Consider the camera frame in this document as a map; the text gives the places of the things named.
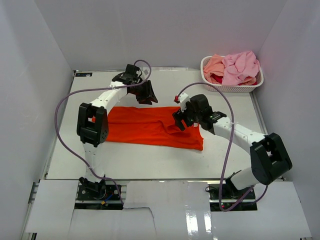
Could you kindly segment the orange t shirt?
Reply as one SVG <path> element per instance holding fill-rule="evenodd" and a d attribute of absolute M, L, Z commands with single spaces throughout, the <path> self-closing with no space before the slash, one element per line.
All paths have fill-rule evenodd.
<path fill-rule="evenodd" d="M 108 114 L 107 142 L 165 146 L 202 151 L 204 139 L 198 126 L 181 131 L 172 116 L 180 108 L 115 106 Z"/>

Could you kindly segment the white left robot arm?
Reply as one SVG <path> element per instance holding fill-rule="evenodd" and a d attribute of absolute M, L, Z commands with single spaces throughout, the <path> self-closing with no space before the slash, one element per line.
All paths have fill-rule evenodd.
<path fill-rule="evenodd" d="M 128 64 L 117 74 L 100 96 L 79 106 L 76 133 L 84 148 L 85 176 L 79 179 L 86 191 L 96 200 L 106 196 L 105 174 L 97 157 L 100 145 L 109 134 L 108 114 L 126 95 L 132 94 L 141 105 L 152 105 L 158 99 L 148 79 L 151 71 L 143 71 L 135 64 Z"/>

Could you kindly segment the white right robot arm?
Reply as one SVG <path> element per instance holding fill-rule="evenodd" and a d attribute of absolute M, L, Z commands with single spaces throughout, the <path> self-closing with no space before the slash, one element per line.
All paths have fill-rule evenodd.
<path fill-rule="evenodd" d="M 173 113 L 175 125 L 184 131 L 198 124 L 213 135 L 230 140 L 250 156 L 250 167 L 233 173 L 225 180 L 226 195 L 236 200 L 244 189 L 273 181 L 292 169 L 293 164 L 281 137 L 250 130 L 236 124 L 226 114 L 213 111 L 204 94 L 189 97 L 186 93 L 175 97 L 180 109 Z"/>

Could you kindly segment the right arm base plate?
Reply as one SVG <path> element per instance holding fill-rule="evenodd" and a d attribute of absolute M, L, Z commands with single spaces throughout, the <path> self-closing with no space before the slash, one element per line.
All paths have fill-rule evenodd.
<path fill-rule="evenodd" d="M 221 203 L 219 203 L 219 184 L 209 184 L 205 191 L 209 196 L 209 205 L 211 212 L 220 212 L 220 206 L 224 209 L 230 208 L 236 201 L 242 197 L 247 190 L 247 187 L 241 191 L 232 191 L 227 188 L 226 184 L 222 185 Z M 258 207 L 254 201 L 257 199 L 254 190 L 252 189 L 250 193 L 239 203 L 232 211 L 245 212 L 245 211 L 257 211 Z"/>

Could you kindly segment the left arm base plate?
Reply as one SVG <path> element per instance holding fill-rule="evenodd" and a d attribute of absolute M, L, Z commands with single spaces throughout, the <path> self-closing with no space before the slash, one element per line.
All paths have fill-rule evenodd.
<path fill-rule="evenodd" d="M 103 210 L 121 211 L 125 201 L 126 190 L 120 184 L 106 184 L 99 193 L 85 188 L 79 184 L 75 198 L 74 208 L 76 210 Z"/>

